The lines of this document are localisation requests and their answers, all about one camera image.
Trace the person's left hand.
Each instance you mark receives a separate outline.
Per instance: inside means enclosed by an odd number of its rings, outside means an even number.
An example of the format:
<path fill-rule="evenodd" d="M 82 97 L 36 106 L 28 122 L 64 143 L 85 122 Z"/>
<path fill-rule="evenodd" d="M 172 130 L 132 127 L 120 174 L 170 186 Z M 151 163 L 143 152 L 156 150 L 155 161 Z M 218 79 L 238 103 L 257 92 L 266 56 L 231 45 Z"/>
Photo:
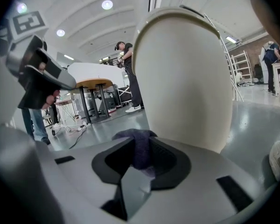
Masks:
<path fill-rule="evenodd" d="M 60 95 L 60 90 L 54 91 L 52 95 L 47 96 L 45 103 L 42 106 L 42 110 L 47 109 L 49 106 L 55 103 L 55 98 Z"/>

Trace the beige plastic trash bin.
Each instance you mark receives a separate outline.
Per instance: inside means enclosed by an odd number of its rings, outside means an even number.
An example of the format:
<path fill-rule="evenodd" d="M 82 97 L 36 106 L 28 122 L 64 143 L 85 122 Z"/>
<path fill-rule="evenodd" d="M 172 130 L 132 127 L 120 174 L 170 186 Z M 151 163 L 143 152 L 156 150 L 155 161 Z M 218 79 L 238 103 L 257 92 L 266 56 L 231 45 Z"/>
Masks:
<path fill-rule="evenodd" d="M 157 136 L 221 152 L 232 85 L 219 32 L 188 7 L 157 8 L 138 24 L 132 69 Z"/>

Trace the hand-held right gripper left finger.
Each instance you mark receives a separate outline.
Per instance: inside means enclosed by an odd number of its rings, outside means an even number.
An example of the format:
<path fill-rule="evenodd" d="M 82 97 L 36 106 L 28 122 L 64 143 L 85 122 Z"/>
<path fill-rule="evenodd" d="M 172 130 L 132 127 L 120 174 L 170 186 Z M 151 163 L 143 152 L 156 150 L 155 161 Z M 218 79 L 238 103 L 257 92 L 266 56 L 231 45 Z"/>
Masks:
<path fill-rule="evenodd" d="M 119 143 L 98 153 L 91 166 L 104 183 L 118 185 L 121 178 L 133 163 L 135 141 L 133 138 L 117 140 Z"/>

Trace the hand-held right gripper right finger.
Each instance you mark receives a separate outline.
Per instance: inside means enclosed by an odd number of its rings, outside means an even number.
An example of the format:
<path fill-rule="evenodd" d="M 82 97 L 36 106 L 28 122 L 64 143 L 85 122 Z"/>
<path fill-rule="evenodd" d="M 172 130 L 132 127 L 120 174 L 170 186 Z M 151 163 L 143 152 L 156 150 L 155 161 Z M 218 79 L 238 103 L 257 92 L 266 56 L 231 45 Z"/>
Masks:
<path fill-rule="evenodd" d="M 149 139 L 149 144 L 155 173 L 155 178 L 151 181 L 151 190 L 176 188 L 191 171 L 189 157 L 155 137 Z"/>

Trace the white metal shelving unit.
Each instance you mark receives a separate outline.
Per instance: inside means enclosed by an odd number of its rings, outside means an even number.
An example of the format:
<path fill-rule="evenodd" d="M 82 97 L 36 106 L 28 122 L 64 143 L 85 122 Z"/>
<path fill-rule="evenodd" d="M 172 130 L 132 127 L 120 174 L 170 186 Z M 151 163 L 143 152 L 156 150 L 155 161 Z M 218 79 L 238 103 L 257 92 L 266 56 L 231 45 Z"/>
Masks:
<path fill-rule="evenodd" d="M 224 50 L 225 58 L 227 60 L 228 69 L 231 77 L 232 84 L 232 92 L 233 92 L 233 100 L 235 101 L 244 101 L 238 87 L 249 86 L 253 84 L 253 75 L 252 75 L 252 67 L 246 51 L 242 51 L 238 55 L 231 55 L 227 49 L 226 41 L 235 45 L 236 43 L 232 43 L 231 40 L 234 40 L 230 36 L 224 36 L 224 34 L 219 31 L 219 28 L 215 25 L 215 23 L 210 19 L 210 17 L 204 13 L 205 19 L 212 25 L 213 28 L 217 30 L 220 35 L 220 44 Z"/>

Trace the wooden table with black legs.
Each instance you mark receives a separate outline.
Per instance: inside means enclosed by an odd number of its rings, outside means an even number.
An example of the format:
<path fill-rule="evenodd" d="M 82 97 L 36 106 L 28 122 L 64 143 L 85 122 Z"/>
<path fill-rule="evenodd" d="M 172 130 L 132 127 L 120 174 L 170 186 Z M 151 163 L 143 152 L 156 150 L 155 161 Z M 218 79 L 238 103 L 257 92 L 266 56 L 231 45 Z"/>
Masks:
<path fill-rule="evenodd" d="M 101 101 L 103 103 L 104 111 L 105 111 L 105 119 L 108 119 L 110 117 L 107 104 L 105 101 L 105 96 L 104 96 L 104 89 L 112 86 L 113 83 L 111 80 L 106 79 L 106 78 L 91 78 L 91 79 L 86 79 L 83 81 L 80 81 L 77 83 L 76 87 L 71 90 L 71 93 L 79 93 L 81 96 L 81 101 L 82 101 L 82 106 L 84 110 L 84 114 L 86 117 L 86 124 L 90 125 L 91 124 L 91 119 L 89 116 L 89 112 L 87 109 L 86 101 L 85 101 L 85 96 L 84 96 L 84 89 L 86 89 L 88 92 L 91 94 L 91 101 L 92 105 L 94 108 L 95 116 L 96 116 L 96 121 L 101 121 L 102 119 L 99 117 L 98 113 L 98 108 L 95 102 L 95 97 L 94 97 L 94 91 L 99 90 L 100 95 L 101 95 Z"/>

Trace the dark blue cloth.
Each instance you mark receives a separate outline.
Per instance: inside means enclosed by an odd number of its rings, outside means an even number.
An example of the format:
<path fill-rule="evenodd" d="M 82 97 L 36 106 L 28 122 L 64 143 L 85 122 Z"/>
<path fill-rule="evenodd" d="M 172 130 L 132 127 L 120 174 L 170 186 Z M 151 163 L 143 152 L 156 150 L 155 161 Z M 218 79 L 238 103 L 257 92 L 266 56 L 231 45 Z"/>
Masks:
<path fill-rule="evenodd" d="M 120 138 L 133 138 L 135 142 L 132 166 L 146 176 L 154 179 L 155 169 L 150 157 L 150 137 L 157 135 L 150 130 L 127 129 L 116 133 L 112 140 Z"/>

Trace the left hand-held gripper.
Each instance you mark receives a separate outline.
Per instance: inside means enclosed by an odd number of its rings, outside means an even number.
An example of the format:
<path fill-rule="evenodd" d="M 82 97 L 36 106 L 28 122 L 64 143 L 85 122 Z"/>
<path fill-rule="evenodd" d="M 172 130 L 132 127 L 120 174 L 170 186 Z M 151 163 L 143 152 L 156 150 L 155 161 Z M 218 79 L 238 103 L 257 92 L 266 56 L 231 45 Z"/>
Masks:
<path fill-rule="evenodd" d="M 47 53 L 48 25 L 38 11 L 3 18 L 0 56 L 25 93 L 18 107 L 41 109 L 55 91 L 72 90 L 76 81 Z"/>

